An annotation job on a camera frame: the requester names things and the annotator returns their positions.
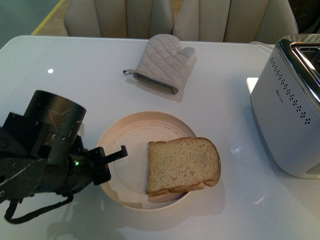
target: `white plate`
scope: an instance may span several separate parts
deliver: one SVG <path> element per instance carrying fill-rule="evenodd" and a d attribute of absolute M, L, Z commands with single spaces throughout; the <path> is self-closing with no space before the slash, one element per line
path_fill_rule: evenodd
<path fill-rule="evenodd" d="M 115 202 L 136 210 L 157 210 L 179 202 L 188 193 L 156 197 L 146 194 L 148 143 L 182 137 L 196 135 L 183 121 L 166 113 L 138 112 L 120 119 L 105 131 L 97 146 L 109 155 L 125 145 L 128 156 L 109 163 L 111 180 L 101 184 L 101 188 Z"/>

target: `table surface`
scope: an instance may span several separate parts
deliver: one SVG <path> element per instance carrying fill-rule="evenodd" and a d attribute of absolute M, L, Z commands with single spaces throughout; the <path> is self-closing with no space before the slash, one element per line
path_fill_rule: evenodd
<path fill-rule="evenodd" d="M 271 49 L 262 44 L 181 42 L 197 62 L 185 88 L 168 94 L 122 71 L 137 67 L 147 40 L 21 36 L 0 50 L 0 125 L 26 110 L 35 90 L 86 108 L 83 143 L 137 112 L 158 111 L 210 139 L 221 158 L 215 187 L 191 192 L 166 209 L 145 212 L 112 201 L 90 184 L 72 203 L 27 223 L 0 217 L 1 239 L 319 239 L 320 182 L 281 171 L 259 139 L 246 79 L 259 77 Z M 25 198 L 16 216 L 62 201 L 54 193 Z M 4 215 L 9 202 L 0 205 Z"/>

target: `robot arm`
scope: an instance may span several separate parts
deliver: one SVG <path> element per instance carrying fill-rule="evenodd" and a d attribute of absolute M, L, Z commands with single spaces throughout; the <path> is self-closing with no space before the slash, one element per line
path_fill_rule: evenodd
<path fill-rule="evenodd" d="M 111 179 L 108 163 L 126 157 L 126 147 L 105 156 L 102 147 L 87 150 L 77 135 L 86 110 L 37 90 L 24 115 L 10 113 L 0 127 L 0 204 L 10 201 L 5 218 L 19 224 L 70 203 L 93 182 Z M 66 201 L 12 219 L 18 203 L 37 193 L 56 193 Z"/>

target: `bread crust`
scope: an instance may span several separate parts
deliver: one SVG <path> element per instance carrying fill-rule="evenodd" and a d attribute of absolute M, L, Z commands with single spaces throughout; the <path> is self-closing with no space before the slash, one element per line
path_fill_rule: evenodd
<path fill-rule="evenodd" d="M 213 187 L 215 186 L 219 179 L 220 179 L 220 176 L 221 176 L 221 161 L 220 161 L 220 155 L 219 155 L 219 152 L 216 148 L 216 146 L 207 138 L 204 138 L 204 137 L 181 137 L 181 138 L 178 138 L 178 139 L 174 139 L 174 140 L 170 140 L 170 141 L 151 141 L 149 142 L 149 163 L 150 161 L 154 161 L 155 159 L 155 156 L 153 155 L 154 153 L 152 151 L 150 151 L 150 147 L 152 146 L 161 146 L 161 145 L 164 145 L 164 144 L 172 144 L 172 143 L 175 143 L 175 144 L 179 144 L 179 143 L 183 143 L 185 141 L 205 141 L 207 143 L 210 143 L 210 147 L 212 148 L 211 150 L 214 152 L 216 158 L 214 159 L 215 160 L 215 170 L 216 171 L 216 175 L 213 177 L 213 178 L 209 178 L 209 179 L 203 179 L 201 181 L 198 181 L 196 182 L 195 184 L 190 184 L 190 185 L 177 185 L 177 186 L 174 186 L 174 187 L 163 187 L 161 189 L 158 189 L 158 190 L 151 190 L 150 189 L 150 186 L 149 186 L 149 182 L 151 181 L 151 171 L 153 169 L 148 168 L 148 176 L 147 176 L 147 180 L 148 180 L 148 186 L 147 186 L 147 189 L 146 189 L 146 194 L 149 196 L 149 197 L 156 197 L 156 196 L 160 196 L 160 195 L 163 195 L 163 194 L 167 194 L 167 193 L 184 193 L 184 192 L 190 192 L 190 191 L 195 191 L 195 190 L 202 190 L 204 189 L 206 186 L 208 187 Z"/>

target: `chair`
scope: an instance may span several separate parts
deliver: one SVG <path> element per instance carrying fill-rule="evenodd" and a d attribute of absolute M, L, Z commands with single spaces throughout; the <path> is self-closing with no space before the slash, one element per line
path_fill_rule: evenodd
<path fill-rule="evenodd" d="M 71 0 L 64 15 L 69 36 L 149 39 L 172 34 L 171 0 Z"/>
<path fill-rule="evenodd" d="M 265 44 L 297 33 L 288 0 L 184 0 L 173 30 L 182 41 Z"/>

